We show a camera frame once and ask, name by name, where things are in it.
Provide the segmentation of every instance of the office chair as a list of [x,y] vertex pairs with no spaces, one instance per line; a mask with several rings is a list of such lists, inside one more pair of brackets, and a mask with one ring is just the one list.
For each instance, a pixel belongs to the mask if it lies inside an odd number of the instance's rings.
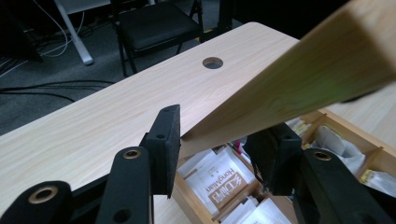
[[[133,73],[137,73],[134,58],[151,52],[167,49],[178,45],[177,54],[182,44],[200,37],[203,42],[203,23],[201,0],[193,0],[191,13],[188,16],[178,7],[169,2],[161,2],[152,6],[144,6],[147,0],[111,0],[113,24],[116,29],[122,71],[125,77],[125,57]],[[125,4],[134,2],[134,9],[123,10]],[[197,13],[199,23],[192,19]]]

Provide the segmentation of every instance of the table surface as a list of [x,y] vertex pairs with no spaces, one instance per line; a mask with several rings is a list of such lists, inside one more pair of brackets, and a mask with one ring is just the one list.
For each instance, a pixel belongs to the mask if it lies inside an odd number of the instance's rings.
[[[229,98],[297,40],[248,23],[42,119],[0,136],[0,214],[33,185],[63,180],[72,189],[106,175],[114,155],[137,146],[158,111],[181,106],[181,133]],[[219,69],[203,60],[218,57]],[[396,85],[328,108],[396,147]],[[173,199],[155,196],[157,223],[189,223]]]

